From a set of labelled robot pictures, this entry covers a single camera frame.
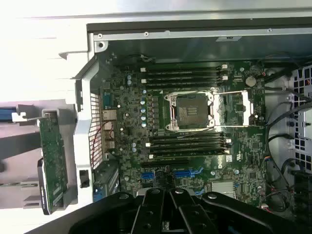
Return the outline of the silver chipset heatsink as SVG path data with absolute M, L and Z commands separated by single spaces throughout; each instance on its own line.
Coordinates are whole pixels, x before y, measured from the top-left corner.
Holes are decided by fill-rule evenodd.
M 213 181 L 211 183 L 212 192 L 224 194 L 228 197 L 236 199 L 234 183 L 232 181 Z

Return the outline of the blue expansion slot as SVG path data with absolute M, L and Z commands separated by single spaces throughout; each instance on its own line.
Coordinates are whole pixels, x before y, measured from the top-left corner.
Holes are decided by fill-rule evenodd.
M 145 180 L 151 180 L 154 179 L 155 177 L 155 173 L 154 172 L 143 172 L 141 173 L 141 179 L 145 179 Z M 174 176 L 175 178 L 192 178 L 195 176 L 195 174 L 192 174 L 190 171 L 175 171 L 174 172 Z

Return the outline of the long black expansion slot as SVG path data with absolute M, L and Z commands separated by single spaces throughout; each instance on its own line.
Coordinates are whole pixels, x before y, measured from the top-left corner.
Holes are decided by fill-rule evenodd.
M 142 162 L 140 165 L 142 168 L 163 167 L 166 165 L 184 165 L 189 164 L 189 160 L 173 160 L 173 161 L 149 161 Z

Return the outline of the green RAM stick with label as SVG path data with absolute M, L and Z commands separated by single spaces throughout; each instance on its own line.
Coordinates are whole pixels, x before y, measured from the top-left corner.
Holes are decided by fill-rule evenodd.
M 150 154 L 147 158 L 148 161 L 171 161 L 171 160 L 182 160 L 182 159 L 193 159 L 193 158 L 213 158 L 218 156 L 229 156 L 229 154 L 199 154 L 199 155 L 185 155 L 185 156 L 158 156 Z

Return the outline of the black RAM slot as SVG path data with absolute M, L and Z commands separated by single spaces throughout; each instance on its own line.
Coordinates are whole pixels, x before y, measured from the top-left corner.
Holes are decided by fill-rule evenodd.
M 223 85 L 222 82 L 212 83 L 157 83 L 157 84 L 146 84 L 147 88 L 150 89 L 171 89 L 171 88 L 198 88 L 198 87 L 217 87 Z
M 229 134 L 225 132 L 207 132 L 207 133 L 198 133 L 198 134 L 189 134 L 183 136 L 153 136 L 149 137 L 149 140 L 162 140 L 162 139 L 180 139 L 180 138 L 190 138 L 190 137 L 228 137 Z
M 225 145 L 228 142 L 225 139 L 212 140 L 167 140 L 153 141 L 145 143 L 145 147 L 173 146 L 173 145 Z
M 212 75 L 222 76 L 226 73 L 218 71 L 185 71 L 185 72 L 161 72 L 161 73 L 146 73 L 147 76 L 180 76 L 180 75 Z
M 139 69 L 140 72 L 156 72 L 156 71 L 182 71 L 182 70 L 221 70 L 221 69 L 228 69 L 229 66 L 227 64 L 222 64 L 221 66 L 216 67 L 167 67 L 167 68 L 147 68 L 141 67 Z
M 224 147 L 193 147 L 193 148 L 176 148 L 176 149 L 150 149 L 151 153 L 166 154 L 166 153 L 185 153 L 185 152 L 219 152 L 223 151 Z
M 174 78 L 144 78 L 141 83 L 157 83 L 157 82 L 212 82 L 228 80 L 228 76 L 221 77 L 174 77 Z

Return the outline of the grey open PC case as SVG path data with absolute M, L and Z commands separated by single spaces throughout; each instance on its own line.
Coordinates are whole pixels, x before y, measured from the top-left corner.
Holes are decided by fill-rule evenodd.
M 87 32 L 93 55 L 76 76 L 74 132 L 78 199 L 83 207 L 126 192 L 120 189 L 118 161 L 106 158 L 96 136 L 102 128 L 100 88 L 116 67 L 250 61 L 266 74 L 262 166 L 267 190 L 256 207 L 312 227 L 312 212 L 303 208 L 299 198 L 304 185 L 312 184 L 312 175 L 294 157 L 294 114 L 311 108 L 312 98 L 293 89 L 294 73 L 312 65 L 312 23 L 248 27 L 207 25 L 200 20 L 93 23 Z M 161 234 L 188 234 L 177 218 L 172 189 L 166 189 Z

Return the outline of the green motherboard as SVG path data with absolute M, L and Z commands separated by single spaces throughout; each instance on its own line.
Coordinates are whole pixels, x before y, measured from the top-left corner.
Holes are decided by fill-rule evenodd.
M 100 88 L 100 107 L 102 128 L 97 133 L 97 142 L 102 144 L 102 151 L 106 158 L 115 159 L 119 165 L 120 189 L 137 195 L 140 189 L 152 187 L 153 179 L 141 179 L 141 173 L 153 172 L 155 169 L 167 169 L 165 178 L 166 189 L 177 187 L 190 189 L 200 197 L 212 191 L 213 181 L 232 181 L 236 199 L 253 206 L 259 206 L 266 193 L 265 173 L 262 166 L 266 154 L 265 143 L 265 97 L 264 79 L 265 72 L 250 61 L 217 62 L 217 63 L 172 63 L 151 64 L 147 68 L 167 67 L 216 67 L 227 64 L 228 69 L 202 70 L 226 73 L 228 80 L 218 81 L 223 85 L 217 87 L 198 88 L 171 88 L 150 89 L 140 80 L 144 78 L 174 78 L 174 77 L 217 77 L 212 75 L 180 75 L 180 76 L 147 76 L 146 73 L 185 72 L 182 71 L 156 71 L 140 72 L 143 65 L 126 65 L 116 67 L 112 74 L 103 80 Z M 245 80 L 248 76 L 256 78 L 256 85 L 249 87 Z M 207 82 L 179 82 L 179 83 L 207 83 Z M 249 100 L 253 103 L 253 116 L 250 117 L 251 125 L 248 127 L 222 127 L 214 126 L 213 129 L 199 132 L 175 133 L 165 129 L 169 123 L 169 103 L 164 100 L 166 94 L 178 91 L 209 91 L 230 92 L 246 90 Z M 225 132 L 229 136 L 202 136 L 167 140 L 212 140 L 225 139 L 225 145 L 173 145 L 145 147 L 150 141 L 149 137 L 156 136 L 183 136 L 189 134 Z M 185 153 L 151 153 L 150 149 L 176 149 L 193 147 L 224 147 L 219 152 L 185 152 Z M 163 167 L 142 168 L 142 162 L 148 162 L 148 156 L 185 156 L 199 154 L 229 154 L 213 158 L 188 159 L 189 164 L 166 165 Z M 175 171 L 190 171 L 195 174 L 192 178 L 175 178 Z

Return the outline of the CPU socket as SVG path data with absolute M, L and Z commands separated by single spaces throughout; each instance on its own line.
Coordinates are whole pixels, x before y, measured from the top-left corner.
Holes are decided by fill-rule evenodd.
M 164 96 L 169 103 L 170 121 L 165 129 L 175 133 L 213 129 L 214 96 L 209 91 L 178 91 Z

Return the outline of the silver socket cover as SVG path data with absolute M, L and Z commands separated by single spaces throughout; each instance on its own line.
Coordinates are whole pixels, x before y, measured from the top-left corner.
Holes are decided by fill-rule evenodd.
M 209 97 L 211 124 L 222 127 L 248 127 L 254 104 L 248 91 L 212 92 Z

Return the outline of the grey parts rack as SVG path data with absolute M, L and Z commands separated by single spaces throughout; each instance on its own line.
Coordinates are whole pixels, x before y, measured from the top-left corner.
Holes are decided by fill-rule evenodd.
M 37 162 L 41 159 L 41 144 L 37 120 L 43 110 L 56 110 L 64 143 L 67 167 L 67 192 L 63 205 L 56 211 L 65 210 L 78 201 L 77 174 L 73 135 L 77 122 L 75 106 L 64 100 L 26 101 L 25 121 L 0 123 L 0 210 L 13 208 L 39 208 L 41 198 Z

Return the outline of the metal disk bay cage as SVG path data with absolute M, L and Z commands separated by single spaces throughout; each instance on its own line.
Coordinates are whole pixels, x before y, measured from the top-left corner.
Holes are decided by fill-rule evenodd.
M 295 92 L 312 98 L 312 65 L 297 70 L 293 76 Z M 312 107 L 294 114 L 294 157 L 296 164 L 312 173 Z

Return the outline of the hard disk with blue bracket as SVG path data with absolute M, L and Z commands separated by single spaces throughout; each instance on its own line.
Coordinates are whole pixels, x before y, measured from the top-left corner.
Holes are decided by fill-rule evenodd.
M 25 121 L 21 113 L 26 113 L 27 105 L 22 102 L 0 102 L 0 123 Z

